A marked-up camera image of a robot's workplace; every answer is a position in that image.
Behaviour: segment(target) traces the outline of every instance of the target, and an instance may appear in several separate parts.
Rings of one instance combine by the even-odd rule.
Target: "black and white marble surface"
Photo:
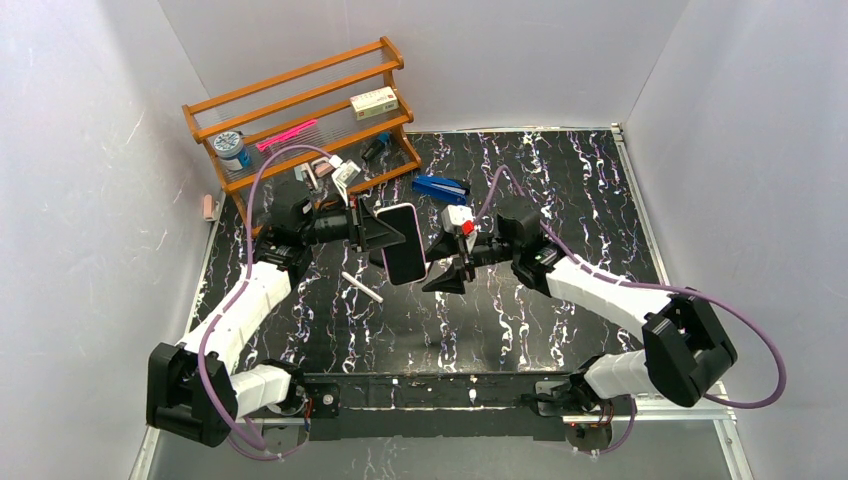
[[[609,131],[415,134],[410,140],[423,161],[420,173],[467,181],[475,209],[485,199],[495,169],[509,165],[576,253],[631,279],[657,281]],[[364,148],[341,156],[358,159]],[[396,149],[384,153],[365,165],[363,177],[393,167],[401,155]],[[366,202],[415,205],[426,248],[438,232],[444,204],[412,191],[416,175],[375,188]],[[303,188],[292,173],[267,182],[256,201],[260,218]],[[502,179],[495,202],[512,195]],[[484,231],[490,230],[492,217],[482,223]],[[241,219],[228,200],[194,325],[236,283],[245,261],[244,239]],[[528,290],[508,264],[478,269],[477,280],[460,296],[422,293],[420,283],[393,286],[384,271],[368,264],[367,255],[350,252],[341,242],[316,246],[314,255],[304,281],[248,342],[241,368],[270,357],[298,363],[307,372],[568,371],[597,353],[637,346],[626,332],[580,306]],[[341,270],[385,302],[378,304],[353,288],[341,278]],[[436,266],[430,278],[440,272]]]

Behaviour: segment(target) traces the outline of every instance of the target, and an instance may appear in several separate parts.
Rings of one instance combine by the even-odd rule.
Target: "cardboard box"
[[[398,102],[397,95],[392,87],[383,87],[379,90],[350,97],[350,105],[353,107],[356,119],[363,120],[397,109]]]

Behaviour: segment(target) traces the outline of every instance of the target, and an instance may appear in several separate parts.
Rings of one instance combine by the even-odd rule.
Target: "wooden rack frame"
[[[197,114],[222,107],[224,105],[229,104],[230,102],[234,102],[239,99],[248,97],[257,92],[262,92],[264,90],[283,84],[285,82],[304,77],[320,70],[333,67],[334,65],[344,63],[356,57],[360,57],[362,55],[366,55],[379,50],[382,50],[383,58],[387,59],[387,61],[384,61],[380,65],[368,68],[358,73],[345,76],[344,78],[332,81],[330,83],[319,85],[306,92],[299,93],[292,97],[276,101],[275,103],[271,103],[264,107],[252,110],[248,113],[236,115],[232,118],[222,120],[214,125],[207,126],[204,128],[201,128],[199,126],[198,119],[196,118]],[[420,168],[421,157],[418,155],[415,149],[412,148],[412,144],[409,143],[409,140],[406,137],[406,133],[403,130],[403,125],[405,123],[410,123],[413,120],[412,110],[409,109],[409,105],[397,91],[397,86],[395,85],[395,81],[392,76],[392,72],[394,70],[400,70],[402,68],[403,56],[401,56],[400,52],[397,50],[397,48],[395,48],[394,44],[392,44],[392,42],[387,37],[381,37],[380,40],[377,42],[370,43],[368,45],[363,45],[348,52],[327,58],[325,60],[313,63],[311,65],[307,65],[305,67],[298,68],[296,70],[292,70],[288,73],[268,78],[261,82],[254,83],[253,85],[249,85],[229,93],[225,93],[223,95],[211,98],[204,102],[200,102],[191,106],[183,105],[183,114],[185,115],[186,123],[188,124],[188,128],[191,131],[192,137],[194,137],[197,143],[202,143],[204,148],[206,149],[206,152],[209,154],[209,157],[212,160],[212,165],[215,167],[215,172],[218,175],[218,179],[221,181],[221,186],[223,187],[224,191],[228,195],[230,195],[235,201],[239,213],[242,216],[242,220],[246,220],[247,205],[245,204],[245,201],[241,197],[239,191],[246,187],[250,187],[250,185],[254,181],[255,174],[243,176],[242,178],[238,179],[228,180],[227,173],[222,170],[222,167],[217,160],[217,156],[215,155],[215,151],[210,145],[211,137],[214,137],[226,131],[235,130],[242,125],[262,119],[264,117],[267,117],[268,115],[284,111],[287,108],[302,104],[309,100],[319,98],[322,95],[326,95],[341,88],[349,87],[351,85],[354,85],[358,82],[367,80],[372,77],[382,76],[383,85],[392,87],[392,89],[395,90],[395,94],[398,98],[398,113],[396,115],[393,115],[392,118],[380,123],[379,125],[375,125],[370,128],[362,128],[360,131],[352,135],[348,135],[342,139],[335,140],[331,143],[327,143],[324,145],[316,144],[315,146],[321,147],[330,153],[334,153],[337,150],[357,144],[368,138],[375,137],[376,135],[382,132],[391,132],[394,141],[407,154],[407,163],[389,172],[379,175],[371,180],[367,180],[363,183],[352,186],[348,190],[349,193],[358,193],[364,190],[368,190],[376,185],[391,180],[392,178]],[[320,125],[322,117],[341,112],[345,109],[350,109],[351,118],[354,118],[354,113],[352,107],[350,106],[350,102],[348,100],[345,100],[316,110],[315,112],[309,115],[303,115],[298,118],[293,118],[290,121],[285,121],[284,123],[281,123],[271,128],[267,128],[259,133],[247,135],[244,138],[245,145],[252,146],[262,140],[265,140],[266,138],[282,133],[311,119],[317,119]],[[264,180],[270,178],[274,175],[285,172],[286,170],[290,170],[297,165],[310,162],[319,157],[320,155],[316,152],[308,152],[297,157],[281,161],[276,164],[272,164],[265,170],[265,172],[263,172],[262,179]]]

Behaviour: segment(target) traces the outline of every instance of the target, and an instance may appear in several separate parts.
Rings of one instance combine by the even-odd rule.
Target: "pink comb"
[[[313,125],[315,125],[316,123],[318,123],[318,120],[315,120],[313,118],[312,120],[310,120],[308,122],[301,123],[300,125],[292,128],[291,130],[286,130],[285,132],[277,135],[274,138],[271,138],[269,140],[265,140],[264,142],[257,143],[256,148],[258,148],[260,152],[264,152],[265,150],[268,150],[268,147],[270,147],[271,145],[273,145],[277,142],[285,142],[286,140],[291,140],[292,138],[298,136],[300,134],[300,132],[306,130],[307,128],[309,128]]]

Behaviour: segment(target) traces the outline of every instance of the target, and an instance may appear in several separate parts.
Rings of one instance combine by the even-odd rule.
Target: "white wall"
[[[210,95],[387,35],[414,130],[626,118],[688,0],[160,0]]]
[[[786,357],[785,396],[739,412],[757,478],[844,478],[848,4],[693,0],[626,124],[672,280],[748,312]],[[728,320],[733,397],[774,387]]]
[[[206,92],[155,0],[0,2],[0,65],[2,476],[126,478],[218,190]]]

